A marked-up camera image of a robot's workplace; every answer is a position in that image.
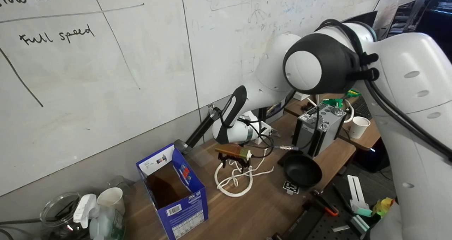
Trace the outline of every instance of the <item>white cable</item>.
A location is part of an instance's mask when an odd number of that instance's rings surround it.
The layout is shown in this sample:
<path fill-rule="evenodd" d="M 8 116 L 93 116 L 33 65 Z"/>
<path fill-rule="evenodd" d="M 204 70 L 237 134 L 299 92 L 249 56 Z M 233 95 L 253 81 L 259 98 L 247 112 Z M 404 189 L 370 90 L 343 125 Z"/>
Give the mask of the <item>white cable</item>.
<path fill-rule="evenodd" d="M 348 100 L 345 100 L 345 102 L 349 105 L 349 108 L 352 110 L 352 112 L 350 113 L 350 118 L 344 121 L 344 123 L 347 123 L 351 122 L 353 117 L 355 117 L 355 110 L 353 109 L 352 104 Z"/>
<path fill-rule="evenodd" d="M 264 150 L 263 155 L 265 156 L 266 153 L 267 153 L 267 148 Z M 250 166 L 250 169 L 248 171 L 246 171 L 246 172 L 244 172 L 242 174 L 239 174 L 239 175 L 234 175 L 234 173 L 236 171 L 241 171 L 241 169 L 239 168 L 239 165 L 237 165 L 237 161 L 230 160 L 228 164 L 231 165 L 231 166 L 235 164 L 236 165 L 236 169 L 232 170 L 232 176 L 231 177 L 228 177 L 228 178 L 224 179 L 223 181 L 218 182 L 218 171 L 220 171 L 220 169 L 223 167 L 223 163 L 220 163 L 219 166 L 215 170 L 215 174 L 213 175 L 213 178 L 215 179 L 215 183 L 216 183 L 216 188 L 219 189 L 221 192 L 223 192 L 225 195 L 228 195 L 228 196 L 230 196 L 232 198 L 238 198 L 238 197 L 241 197 L 241 196 L 245 195 L 251 189 L 251 187 L 253 185 L 253 176 L 258 176 L 258 175 L 263 175 L 263 174 L 268 174 L 268 173 L 273 172 L 273 169 L 275 168 L 274 166 L 272 167 L 272 169 L 270 171 L 260 172 L 258 174 L 253 174 L 254 171 L 259 169 L 259 167 L 261 166 L 261 164 L 263 163 L 264 160 L 265 160 L 265 157 L 262 158 L 262 161 L 260 161 L 260 163 L 258 164 L 256 169 L 253 169 L 253 167 Z M 247 177 L 250 178 L 250 183 L 248 184 L 248 186 L 246 187 L 245 190 L 243 190 L 240 193 L 231 193 L 231 192 L 228 192 L 227 190 L 225 190 L 223 188 L 223 186 L 228 184 L 229 181 L 231 181 L 231 180 L 234 183 L 234 186 L 236 186 L 236 187 L 239 186 L 239 181 L 237 180 L 237 177 L 239 177 L 239 176 L 247 176 Z"/>
<path fill-rule="evenodd" d="M 313 106 L 317 106 L 317 104 L 314 103 L 314 102 L 310 99 L 310 97 L 307 97 L 307 100 L 308 100 Z"/>

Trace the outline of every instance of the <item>blue cardboard box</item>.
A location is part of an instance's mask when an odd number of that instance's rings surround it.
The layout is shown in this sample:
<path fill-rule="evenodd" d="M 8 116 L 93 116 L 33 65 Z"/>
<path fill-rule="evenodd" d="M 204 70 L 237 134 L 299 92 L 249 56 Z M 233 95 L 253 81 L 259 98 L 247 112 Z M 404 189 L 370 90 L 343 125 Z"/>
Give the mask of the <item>blue cardboard box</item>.
<path fill-rule="evenodd" d="M 161 207 L 157 204 L 155 194 L 147 185 L 147 177 L 163 166 L 171 163 L 182 184 L 187 187 L 190 195 L 170 205 Z M 147 156 L 137 162 L 138 172 L 145 184 L 149 198 L 157 210 L 166 235 L 169 240 L 176 240 L 208 219 L 206 187 L 199 181 L 190 165 L 174 144 Z"/>

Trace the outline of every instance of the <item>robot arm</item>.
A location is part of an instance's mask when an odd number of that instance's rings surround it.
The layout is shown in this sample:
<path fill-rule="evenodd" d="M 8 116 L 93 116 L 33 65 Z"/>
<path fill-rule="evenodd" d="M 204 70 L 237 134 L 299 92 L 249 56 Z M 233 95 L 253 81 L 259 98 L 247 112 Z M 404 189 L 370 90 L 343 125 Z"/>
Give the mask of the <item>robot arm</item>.
<path fill-rule="evenodd" d="M 283 34 L 269 42 L 257 69 L 222 111 L 224 122 L 213 124 L 214 137 L 222 144 L 257 138 L 237 119 L 255 121 L 250 110 L 280 102 L 292 88 L 321 94 L 343 93 L 354 86 L 363 94 L 388 151 L 400 204 L 391 212 L 394 216 L 371 230 L 370 239 L 448 239 L 452 170 L 446 153 L 452 147 L 452 65 L 425 34 L 400 34 L 377 42 L 370 27 L 345 25 L 346 31 L 325 25 L 303 38 Z M 363 66 L 369 70 L 361 71 Z M 375 80 L 371 85 L 379 87 L 389 103 L 444 146 L 421 138 L 406 121 L 388 114 L 376 100 L 375 89 L 361 80 L 371 77 Z M 253 124 L 260 130 L 258 122 Z"/>

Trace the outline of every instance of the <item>plastic bottle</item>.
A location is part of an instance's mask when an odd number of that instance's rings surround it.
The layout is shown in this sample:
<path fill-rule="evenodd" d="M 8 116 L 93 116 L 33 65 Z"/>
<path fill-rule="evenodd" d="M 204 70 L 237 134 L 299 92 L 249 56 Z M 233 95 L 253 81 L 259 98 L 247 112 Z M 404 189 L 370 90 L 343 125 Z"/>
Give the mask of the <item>plastic bottle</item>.
<path fill-rule="evenodd" d="M 126 228 L 123 216 L 113 207 L 97 204 L 96 195 L 84 195 L 76 211 L 74 222 L 80 223 L 83 228 L 88 227 L 89 235 L 94 240 L 124 240 Z"/>

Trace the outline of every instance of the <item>white paper cup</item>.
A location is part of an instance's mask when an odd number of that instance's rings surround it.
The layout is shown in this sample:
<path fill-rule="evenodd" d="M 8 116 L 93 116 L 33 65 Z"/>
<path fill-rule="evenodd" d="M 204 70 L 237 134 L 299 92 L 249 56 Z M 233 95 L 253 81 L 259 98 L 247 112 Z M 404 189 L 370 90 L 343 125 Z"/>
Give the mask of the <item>white paper cup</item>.
<path fill-rule="evenodd" d="M 364 117 L 355 116 L 352 120 L 352 127 L 350 127 L 350 137 L 352 139 L 360 138 L 370 125 L 370 121 Z"/>
<path fill-rule="evenodd" d="M 123 191 L 118 187 L 104 190 L 97 198 L 97 204 L 114 207 L 121 215 L 124 215 L 126 211 L 124 207 Z"/>

